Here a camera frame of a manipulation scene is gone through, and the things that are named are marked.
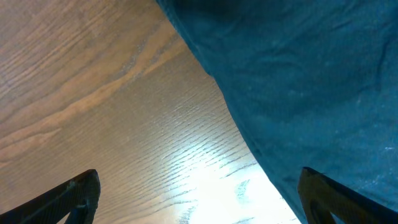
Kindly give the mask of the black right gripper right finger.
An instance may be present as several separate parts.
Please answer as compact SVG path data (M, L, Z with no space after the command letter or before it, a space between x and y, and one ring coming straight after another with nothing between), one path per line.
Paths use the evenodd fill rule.
M304 167L298 194L309 223L397 223L397 212L349 189L345 185Z

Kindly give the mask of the navy blue shorts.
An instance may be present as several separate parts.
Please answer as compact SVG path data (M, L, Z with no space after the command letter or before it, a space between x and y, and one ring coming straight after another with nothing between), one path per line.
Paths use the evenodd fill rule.
M397 209L397 0L158 0L301 222L311 167Z

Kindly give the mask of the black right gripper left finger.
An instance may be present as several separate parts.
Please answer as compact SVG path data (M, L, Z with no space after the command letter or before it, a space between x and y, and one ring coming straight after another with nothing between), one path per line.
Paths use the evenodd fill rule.
M101 193L96 170L87 170L38 197L1 214L1 223L92 224Z

